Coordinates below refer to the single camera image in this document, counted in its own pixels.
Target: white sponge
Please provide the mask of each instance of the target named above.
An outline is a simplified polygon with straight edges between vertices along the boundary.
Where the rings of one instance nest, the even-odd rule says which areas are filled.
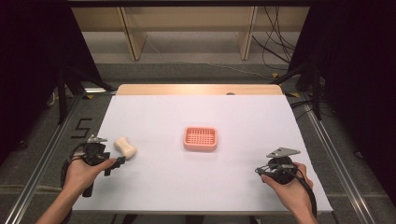
[[[128,142],[128,138],[121,137],[114,142],[116,150],[120,151],[126,159],[131,158],[137,151],[137,148]]]

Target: white tabletop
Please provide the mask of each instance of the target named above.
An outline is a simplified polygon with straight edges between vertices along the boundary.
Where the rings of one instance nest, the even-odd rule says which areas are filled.
[[[212,152],[183,147],[186,127],[215,127]],[[332,208],[283,95],[113,96],[99,137],[120,156],[114,141],[126,136],[137,153],[110,176],[99,175],[91,198],[75,211],[134,214],[263,214],[287,211],[254,172],[279,147],[307,166],[319,212]]]

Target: small basket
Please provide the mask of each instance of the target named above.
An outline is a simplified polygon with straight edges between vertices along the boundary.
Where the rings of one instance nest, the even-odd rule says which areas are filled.
[[[213,151],[218,146],[215,128],[188,127],[184,133],[184,148],[196,151]]]

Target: white paper sheet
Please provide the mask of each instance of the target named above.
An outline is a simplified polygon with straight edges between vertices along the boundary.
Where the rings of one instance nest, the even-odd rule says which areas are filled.
[[[215,127],[218,147],[188,151],[189,126]],[[321,212],[332,211],[313,170],[289,103],[281,95],[114,96],[99,137],[126,136],[137,153],[110,176],[99,175],[91,198],[74,210],[161,214],[248,214],[286,211],[255,173],[279,147],[301,150]]]

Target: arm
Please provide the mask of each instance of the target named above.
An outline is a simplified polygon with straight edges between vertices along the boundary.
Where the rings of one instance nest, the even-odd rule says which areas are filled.
[[[303,173],[306,183],[310,188],[312,188],[314,184],[306,176],[306,166],[297,162],[295,162],[295,164],[301,173]],[[302,174],[297,172],[297,176],[302,177]],[[293,179],[287,185],[280,185],[276,183],[273,178],[267,175],[262,175],[262,180],[275,191],[279,197],[279,200],[289,211],[293,213],[298,223],[318,223],[312,214],[311,201],[309,199],[308,193],[297,179]]]
[[[79,195],[89,187],[94,179],[116,159],[106,160],[96,166],[90,166],[83,160],[72,161],[67,169],[64,187],[52,205],[37,221],[40,223],[61,223],[72,209]]]

